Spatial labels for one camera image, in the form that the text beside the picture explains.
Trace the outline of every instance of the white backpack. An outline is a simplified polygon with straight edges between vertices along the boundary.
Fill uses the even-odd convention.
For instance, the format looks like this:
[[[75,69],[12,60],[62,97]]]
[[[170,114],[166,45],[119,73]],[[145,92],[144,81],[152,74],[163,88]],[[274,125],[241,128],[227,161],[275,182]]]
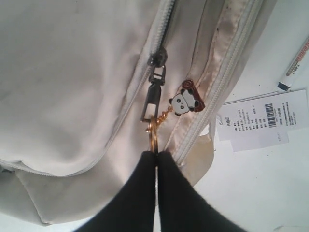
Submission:
[[[206,106],[170,112],[158,130],[159,149],[168,149],[195,184],[213,159],[211,121],[275,2],[3,1],[0,211],[48,225],[102,209],[149,149],[140,117],[148,78],[162,72],[149,60],[163,48],[159,114],[187,79]]]

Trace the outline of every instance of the enamel panda charm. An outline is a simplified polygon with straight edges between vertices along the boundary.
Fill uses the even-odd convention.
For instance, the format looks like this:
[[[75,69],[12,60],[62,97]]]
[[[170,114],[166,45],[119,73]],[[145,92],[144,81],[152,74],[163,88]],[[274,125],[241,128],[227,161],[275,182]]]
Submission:
[[[172,105],[175,115],[180,116],[189,111],[200,112],[205,108],[205,103],[200,97],[194,82],[185,80],[182,83],[180,94],[169,100]]]

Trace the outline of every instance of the gold key ring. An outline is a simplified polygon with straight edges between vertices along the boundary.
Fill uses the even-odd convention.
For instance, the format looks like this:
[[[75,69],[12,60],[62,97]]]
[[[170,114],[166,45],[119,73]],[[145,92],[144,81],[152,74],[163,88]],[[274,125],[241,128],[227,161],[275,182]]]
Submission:
[[[158,154],[157,120],[153,116],[148,124],[147,132],[149,133],[150,150],[155,154]]]

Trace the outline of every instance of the zipper slider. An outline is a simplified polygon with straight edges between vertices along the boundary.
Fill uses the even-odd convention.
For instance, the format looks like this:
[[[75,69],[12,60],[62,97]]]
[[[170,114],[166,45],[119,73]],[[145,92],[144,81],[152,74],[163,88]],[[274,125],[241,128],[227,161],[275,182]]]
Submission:
[[[148,81],[151,85],[148,88],[144,109],[141,114],[140,120],[142,122],[151,121],[151,116],[155,119],[158,117],[160,98],[161,98],[161,86],[165,84],[166,66],[165,62],[168,58],[166,50],[162,47],[156,54],[151,56],[148,64],[151,66],[151,72]],[[161,73],[157,73],[156,69],[162,69]],[[146,112],[149,105],[154,105],[154,112],[146,117]]]

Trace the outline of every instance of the white pen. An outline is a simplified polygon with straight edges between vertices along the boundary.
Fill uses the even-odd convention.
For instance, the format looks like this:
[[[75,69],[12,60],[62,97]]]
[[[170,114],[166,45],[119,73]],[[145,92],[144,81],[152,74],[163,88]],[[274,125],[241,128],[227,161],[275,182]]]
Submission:
[[[309,49],[309,37],[306,39],[305,43],[302,45],[301,49],[293,59],[292,63],[289,65],[284,76],[278,83],[278,88],[288,91],[295,79],[297,79],[301,73],[301,70],[308,63],[309,55],[307,55],[307,51]]]

